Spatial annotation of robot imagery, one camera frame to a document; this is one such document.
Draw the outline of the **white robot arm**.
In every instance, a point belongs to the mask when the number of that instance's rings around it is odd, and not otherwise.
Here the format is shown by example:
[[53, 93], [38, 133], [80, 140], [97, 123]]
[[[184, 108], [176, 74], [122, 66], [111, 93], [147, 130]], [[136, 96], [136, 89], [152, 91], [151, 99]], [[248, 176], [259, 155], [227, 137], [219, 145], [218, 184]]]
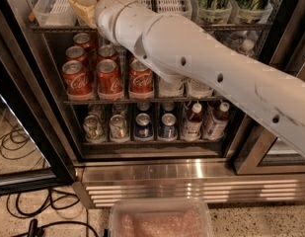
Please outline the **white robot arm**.
[[138, 0], [68, 0], [73, 11], [168, 82], [202, 82], [305, 158], [305, 82], [242, 55], [176, 13]]

